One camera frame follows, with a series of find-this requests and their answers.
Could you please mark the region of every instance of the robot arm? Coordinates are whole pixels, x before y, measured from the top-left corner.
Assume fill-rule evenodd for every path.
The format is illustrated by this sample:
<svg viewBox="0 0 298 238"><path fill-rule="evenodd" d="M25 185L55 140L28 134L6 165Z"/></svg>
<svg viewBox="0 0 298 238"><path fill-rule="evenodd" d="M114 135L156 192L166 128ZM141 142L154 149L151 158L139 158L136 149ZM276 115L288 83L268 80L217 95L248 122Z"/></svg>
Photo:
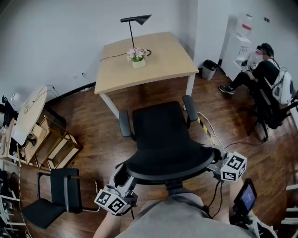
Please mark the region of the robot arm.
<svg viewBox="0 0 298 238"><path fill-rule="evenodd" d="M221 182L238 181L241 178L246 170L246 157L237 152L225 152L220 146L206 147L212 147L216 154L215 160L206 167L206 171L212 172L214 178ZM127 175L126 165L122 164L114 171L108 185L99 191L94 202L113 215L122 216L132 207L136 207L138 196L133 192L135 185L136 179Z"/></svg>

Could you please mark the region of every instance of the black shirt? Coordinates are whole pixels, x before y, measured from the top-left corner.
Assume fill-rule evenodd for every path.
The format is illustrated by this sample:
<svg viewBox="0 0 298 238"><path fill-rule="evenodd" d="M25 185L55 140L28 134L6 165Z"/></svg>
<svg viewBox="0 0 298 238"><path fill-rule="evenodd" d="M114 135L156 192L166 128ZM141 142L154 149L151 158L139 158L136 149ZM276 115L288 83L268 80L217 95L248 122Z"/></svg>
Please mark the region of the black shirt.
<svg viewBox="0 0 298 238"><path fill-rule="evenodd" d="M265 60L258 64L256 69L252 71L252 75L258 79L257 84L260 88L264 89L266 95L268 95L267 92L270 92L271 94L272 92L264 78L266 78L268 82L273 85L279 75L279 69L277 69L270 61Z"/></svg>

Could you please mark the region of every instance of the potted flower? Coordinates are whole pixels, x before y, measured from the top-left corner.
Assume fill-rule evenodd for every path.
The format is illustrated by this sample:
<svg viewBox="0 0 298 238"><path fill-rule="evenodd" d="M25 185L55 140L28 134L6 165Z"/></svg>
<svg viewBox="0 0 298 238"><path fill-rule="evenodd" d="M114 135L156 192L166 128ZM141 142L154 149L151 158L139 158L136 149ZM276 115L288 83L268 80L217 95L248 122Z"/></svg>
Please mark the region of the potted flower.
<svg viewBox="0 0 298 238"><path fill-rule="evenodd" d="M146 65L146 49L134 48L127 52L127 60L132 61L132 66L135 69L142 68Z"/></svg>

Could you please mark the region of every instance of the black cap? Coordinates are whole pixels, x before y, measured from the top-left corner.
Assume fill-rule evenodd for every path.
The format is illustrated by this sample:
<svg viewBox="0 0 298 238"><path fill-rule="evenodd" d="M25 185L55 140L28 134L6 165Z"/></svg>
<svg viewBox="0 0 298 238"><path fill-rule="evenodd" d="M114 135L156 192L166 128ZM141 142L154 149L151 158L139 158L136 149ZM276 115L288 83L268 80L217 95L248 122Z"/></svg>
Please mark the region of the black cap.
<svg viewBox="0 0 298 238"><path fill-rule="evenodd" d="M263 43L260 46L257 46L258 50L263 50L269 57L274 56L274 50L268 43Z"/></svg>

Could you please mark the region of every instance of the gray shirt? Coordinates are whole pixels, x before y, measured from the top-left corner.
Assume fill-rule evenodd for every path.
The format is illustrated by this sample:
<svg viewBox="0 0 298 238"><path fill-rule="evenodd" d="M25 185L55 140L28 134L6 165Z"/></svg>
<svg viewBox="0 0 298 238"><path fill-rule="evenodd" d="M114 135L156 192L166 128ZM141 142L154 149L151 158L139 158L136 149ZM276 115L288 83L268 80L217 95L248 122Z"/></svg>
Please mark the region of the gray shirt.
<svg viewBox="0 0 298 238"><path fill-rule="evenodd" d="M118 238L255 238L249 231L208 218L195 194L179 194L142 209Z"/></svg>

